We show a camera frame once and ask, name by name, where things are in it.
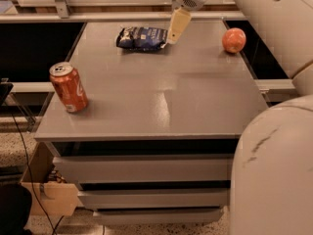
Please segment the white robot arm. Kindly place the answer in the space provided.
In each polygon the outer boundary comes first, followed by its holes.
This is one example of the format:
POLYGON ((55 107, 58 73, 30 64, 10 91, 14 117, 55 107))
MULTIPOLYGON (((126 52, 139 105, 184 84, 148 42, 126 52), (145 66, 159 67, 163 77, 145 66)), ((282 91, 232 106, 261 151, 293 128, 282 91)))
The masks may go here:
MULTIPOLYGON (((190 7, 177 4, 168 41, 176 42, 190 7)), ((195 0, 199 4, 205 0, 195 0)), ((229 235, 313 235, 312 0, 234 0, 298 96, 257 116, 235 152, 229 235)))

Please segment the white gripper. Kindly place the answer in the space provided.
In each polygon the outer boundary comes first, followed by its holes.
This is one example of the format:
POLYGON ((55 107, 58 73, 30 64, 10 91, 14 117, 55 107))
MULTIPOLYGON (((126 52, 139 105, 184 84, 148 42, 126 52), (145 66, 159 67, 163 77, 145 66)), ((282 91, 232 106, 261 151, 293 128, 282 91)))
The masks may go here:
POLYGON ((191 21, 189 11, 197 11, 203 7, 206 0, 174 0, 179 7, 171 15, 166 42, 176 44, 191 21))

